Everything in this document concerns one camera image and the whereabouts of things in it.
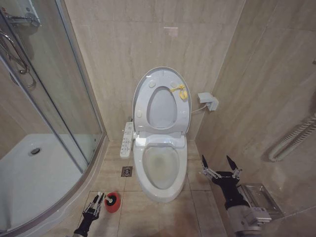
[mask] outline toilet bowl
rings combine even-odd
[[[133,153],[138,181],[152,200],[172,201],[183,188],[190,119],[190,92],[180,74],[167,67],[147,72],[133,99]]]

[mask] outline shower enclosure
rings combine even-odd
[[[97,155],[100,120],[62,0],[0,0],[0,236],[60,203]]]

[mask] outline flexible metal hose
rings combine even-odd
[[[300,145],[313,131],[316,130],[316,113],[307,118],[307,120],[287,135],[279,144],[277,144],[269,153],[269,159],[272,161],[280,161]],[[277,154],[285,145],[290,145]]]

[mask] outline floor drain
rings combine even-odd
[[[131,177],[133,172],[132,166],[123,166],[121,177]]]
[[[35,156],[35,155],[37,155],[38,153],[40,153],[40,151],[41,151],[41,148],[39,148],[39,147],[36,147],[35,149],[33,149],[33,150],[31,150],[30,152],[29,152],[29,156]]]

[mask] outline wall outlet box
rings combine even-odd
[[[197,96],[200,103],[207,104],[208,110],[214,111],[217,109],[219,102],[209,92],[198,93]]]
[[[212,95],[208,92],[198,93],[198,100],[200,103],[212,102]]]

